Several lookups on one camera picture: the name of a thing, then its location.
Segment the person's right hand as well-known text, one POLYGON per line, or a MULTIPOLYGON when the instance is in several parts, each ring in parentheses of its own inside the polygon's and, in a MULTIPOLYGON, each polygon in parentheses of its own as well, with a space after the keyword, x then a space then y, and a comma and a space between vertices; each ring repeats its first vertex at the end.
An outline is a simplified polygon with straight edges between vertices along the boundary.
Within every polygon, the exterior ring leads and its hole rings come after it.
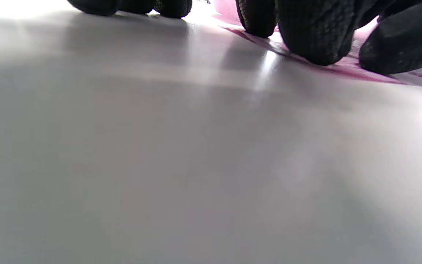
POLYGON ((422 0, 392 0, 359 52, 360 66, 384 75, 422 68, 422 0))

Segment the person's left hand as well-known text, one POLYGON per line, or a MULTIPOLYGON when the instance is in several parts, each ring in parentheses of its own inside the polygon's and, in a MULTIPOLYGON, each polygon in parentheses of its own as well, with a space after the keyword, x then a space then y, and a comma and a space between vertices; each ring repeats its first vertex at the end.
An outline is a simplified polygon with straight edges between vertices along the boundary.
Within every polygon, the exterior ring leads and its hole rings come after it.
MULTIPOLYGON (((71 0, 70 5, 92 15, 117 11, 181 19, 191 0, 71 0)), ((289 50, 315 65, 333 65, 351 49, 354 32, 383 13, 391 0, 237 0, 240 23, 251 35, 267 38, 278 26, 289 50)))

